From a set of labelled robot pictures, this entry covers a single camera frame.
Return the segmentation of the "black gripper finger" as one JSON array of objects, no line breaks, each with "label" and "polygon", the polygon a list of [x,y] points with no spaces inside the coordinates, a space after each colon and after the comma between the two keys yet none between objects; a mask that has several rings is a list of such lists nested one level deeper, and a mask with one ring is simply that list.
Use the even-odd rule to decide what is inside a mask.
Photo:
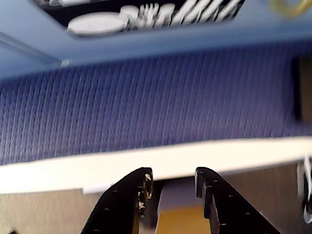
[{"label": "black gripper finger", "polygon": [[137,234],[152,195],[152,169],[132,171],[102,194],[81,233]]},{"label": "black gripper finger", "polygon": [[278,234],[276,229],[221,175],[206,167],[195,171],[195,192],[212,234]]}]

